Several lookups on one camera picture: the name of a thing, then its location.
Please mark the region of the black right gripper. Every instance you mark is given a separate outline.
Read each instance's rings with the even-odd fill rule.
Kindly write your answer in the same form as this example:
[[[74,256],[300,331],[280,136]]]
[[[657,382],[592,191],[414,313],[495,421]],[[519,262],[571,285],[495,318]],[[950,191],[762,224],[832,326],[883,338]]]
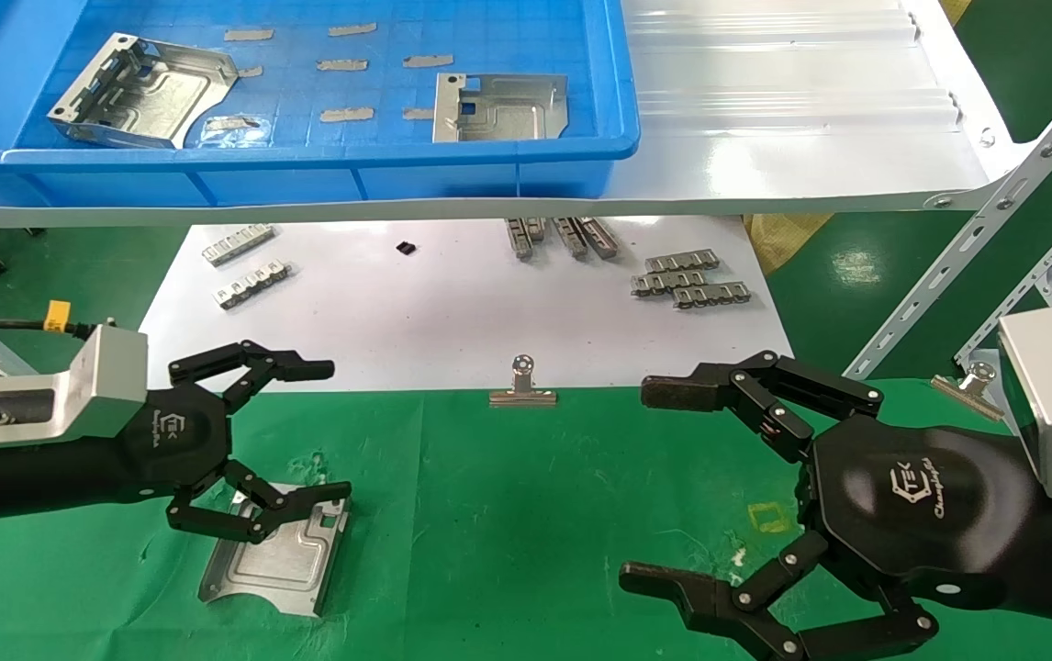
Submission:
[[[1010,556],[1041,501],[1021,448],[991,432],[891,426],[873,419],[883,400],[862,382],[770,350],[701,363],[689,376],[645,377],[649,409],[731,410],[781,459],[809,459],[812,530],[739,586],[626,562],[620,587],[667,599],[687,629],[726,637],[754,660],[879,660],[919,649],[940,624],[909,597],[959,610],[1003,606],[1014,587]],[[788,402],[845,421],[814,441]],[[778,622],[774,603],[820,564],[874,599],[881,615],[801,632]]]

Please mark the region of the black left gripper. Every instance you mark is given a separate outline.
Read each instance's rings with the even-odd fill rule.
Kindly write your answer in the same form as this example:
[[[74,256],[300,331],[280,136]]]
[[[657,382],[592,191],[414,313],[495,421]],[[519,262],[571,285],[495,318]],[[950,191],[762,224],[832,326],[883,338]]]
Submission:
[[[197,384],[244,368],[219,395]],[[122,457],[129,489],[137,497],[173,497],[166,519],[174,530],[232,543],[261,543],[283,524],[304,520],[320,503],[347,499],[350,482],[279,492],[240,461],[229,459],[228,414],[243,409],[274,381],[324,381],[332,360],[307,360],[296,350],[266,350],[256,342],[224,344],[169,363],[170,389],[151,390],[122,430]],[[219,480],[244,495],[251,514],[193,506],[193,499]]]

